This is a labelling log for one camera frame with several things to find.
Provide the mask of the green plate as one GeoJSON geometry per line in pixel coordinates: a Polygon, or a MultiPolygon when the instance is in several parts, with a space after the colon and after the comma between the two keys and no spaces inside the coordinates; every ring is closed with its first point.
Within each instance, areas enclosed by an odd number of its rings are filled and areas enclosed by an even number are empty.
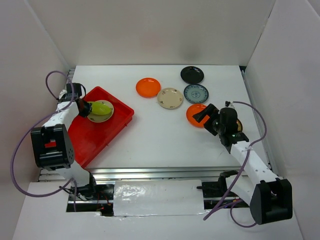
{"type": "Polygon", "coordinates": [[[105,101],[90,101],[91,113],[94,115],[104,116],[112,112],[111,108],[105,101]]]}

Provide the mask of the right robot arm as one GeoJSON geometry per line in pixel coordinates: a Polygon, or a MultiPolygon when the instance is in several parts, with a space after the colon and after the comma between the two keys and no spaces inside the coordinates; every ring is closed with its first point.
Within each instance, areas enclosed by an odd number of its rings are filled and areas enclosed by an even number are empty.
{"type": "Polygon", "coordinates": [[[239,170],[220,174],[217,189],[222,197],[203,219],[207,220],[220,209],[233,209],[238,203],[249,206],[256,225],[291,219],[292,185],[270,170],[255,152],[253,146],[263,137],[250,142],[239,128],[240,121],[233,103],[227,101],[221,109],[209,104],[192,117],[198,123],[204,122],[204,128],[218,136],[227,152],[240,164],[239,170]]]}

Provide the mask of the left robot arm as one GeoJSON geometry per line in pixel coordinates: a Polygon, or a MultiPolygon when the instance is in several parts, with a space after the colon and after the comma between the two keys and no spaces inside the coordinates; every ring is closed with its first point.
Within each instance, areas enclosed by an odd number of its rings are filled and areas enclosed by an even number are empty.
{"type": "Polygon", "coordinates": [[[54,172],[66,180],[74,179],[76,196],[81,200],[97,197],[99,187],[93,175],[76,162],[76,151],[68,135],[76,117],[87,117],[92,110],[89,103],[81,98],[86,94],[80,83],[68,83],[60,92],[55,114],[41,127],[31,130],[31,142],[36,165],[54,172]]]}

